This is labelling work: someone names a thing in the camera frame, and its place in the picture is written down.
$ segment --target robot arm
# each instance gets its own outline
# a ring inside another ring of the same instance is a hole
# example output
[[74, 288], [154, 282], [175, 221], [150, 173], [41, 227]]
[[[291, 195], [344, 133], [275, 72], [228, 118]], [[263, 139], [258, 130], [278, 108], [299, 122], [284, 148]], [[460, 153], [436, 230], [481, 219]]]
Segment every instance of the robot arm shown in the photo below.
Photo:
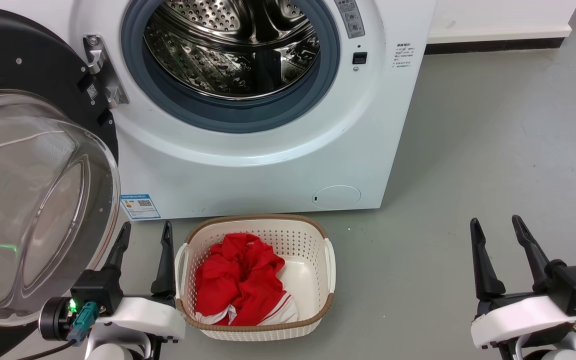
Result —
[[[470, 222], [477, 315], [470, 326], [474, 345], [497, 348], [504, 360], [576, 360], [576, 266], [549, 261], [521, 217], [512, 225], [525, 249], [534, 283], [531, 292], [505, 294], [486, 251], [479, 221]], [[557, 350], [524, 349], [555, 346]]]
[[[146, 296], [125, 296], [119, 286], [130, 232], [130, 223], [124, 223], [103, 268], [84, 271], [70, 290], [71, 298], [46, 302], [39, 317], [45, 340], [79, 346], [87, 337], [86, 360], [158, 360], [162, 344], [185, 337], [186, 322], [175, 303], [172, 225], [164, 225], [157, 278]], [[90, 307], [97, 312], [85, 313]]]

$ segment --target washing machine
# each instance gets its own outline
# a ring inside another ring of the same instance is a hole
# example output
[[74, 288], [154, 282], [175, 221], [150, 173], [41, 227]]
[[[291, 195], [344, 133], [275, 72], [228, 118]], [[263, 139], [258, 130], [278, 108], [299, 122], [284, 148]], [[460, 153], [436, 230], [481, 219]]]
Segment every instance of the washing machine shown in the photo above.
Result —
[[435, 3], [0, 0], [0, 106], [105, 143], [134, 221], [379, 208]]

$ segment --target sticker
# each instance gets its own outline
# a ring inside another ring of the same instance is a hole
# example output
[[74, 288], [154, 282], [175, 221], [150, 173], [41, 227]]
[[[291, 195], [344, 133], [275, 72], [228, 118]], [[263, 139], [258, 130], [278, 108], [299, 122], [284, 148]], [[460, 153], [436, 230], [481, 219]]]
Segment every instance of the sticker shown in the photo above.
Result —
[[348, 33], [348, 38], [353, 39], [366, 35], [362, 14], [359, 13], [357, 2], [355, 0], [336, 0], [335, 3], [341, 13], [341, 18], [343, 18], [343, 23], [345, 23], [345, 31]]
[[86, 91], [88, 93], [88, 96], [90, 96], [90, 100], [94, 100], [99, 94], [97, 88], [95, 87], [95, 84], [90, 85]]
[[398, 43], [395, 49], [395, 57], [392, 60], [393, 68], [411, 68], [412, 58], [415, 55], [415, 47], [409, 42]]
[[121, 204], [132, 220], [162, 218], [149, 194], [122, 194]]

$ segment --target door hinge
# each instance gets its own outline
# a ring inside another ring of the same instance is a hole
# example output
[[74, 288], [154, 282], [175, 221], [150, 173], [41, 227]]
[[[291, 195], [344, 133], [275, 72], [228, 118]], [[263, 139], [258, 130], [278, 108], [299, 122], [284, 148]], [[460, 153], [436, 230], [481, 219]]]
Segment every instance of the door hinge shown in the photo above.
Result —
[[129, 104], [128, 96], [124, 91], [121, 80], [113, 66], [104, 40], [99, 35], [86, 35], [83, 38], [86, 51], [87, 66], [90, 74], [94, 75], [103, 85], [103, 92], [108, 100], [110, 109], [119, 104]]

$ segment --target basket rim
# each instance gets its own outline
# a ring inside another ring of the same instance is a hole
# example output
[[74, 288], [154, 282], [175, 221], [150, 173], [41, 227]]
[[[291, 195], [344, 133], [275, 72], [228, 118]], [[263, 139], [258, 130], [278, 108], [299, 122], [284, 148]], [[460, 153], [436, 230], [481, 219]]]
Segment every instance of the basket rim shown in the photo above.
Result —
[[[254, 214], [254, 215], [241, 215], [241, 216], [224, 216], [219, 218], [208, 219], [196, 228], [192, 230], [192, 232], [186, 237], [185, 243], [190, 244], [192, 239], [197, 235], [197, 233], [203, 228], [206, 228], [210, 225], [219, 224], [219, 223], [231, 223], [233, 221], [246, 221], [246, 220], [291, 220], [291, 221], [301, 221], [303, 223], [307, 223], [312, 225], [314, 228], [318, 230], [321, 234], [323, 239], [327, 239], [328, 235], [326, 230], [322, 227], [322, 224], [318, 223], [314, 219], [311, 219], [306, 216], [302, 215], [294, 215], [294, 214]], [[196, 321], [190, 317], [186, 308], [184, 307], [180, 298], [176, 298], [176, 307], [179, 312], [183, 313], [183, 319], [185, 322], [202, 331], [219, 331], [224, 333], [257, 333], [261, 331], [278, 331], [278, 330], [288, 330], [294, 328], [302, 328], [304, 326], [310, 326], [315, 324], [316, 322], [320, 321], [324, 315], [330, 310], [332, 306], [333, 298], [335, 297], [333, 292], [330, 292], [327, 296], [326, 303], [323, 305], [321, 310], [317, 312], [313, 317], [309, 319], [304, 319], [301, 321], [289, 322], [289, 323], [280, 323], [277, 325], [261, 325], [261, 326], [229, 326], [229, 325], [208, 325], [205, 323], [201, 323]]]

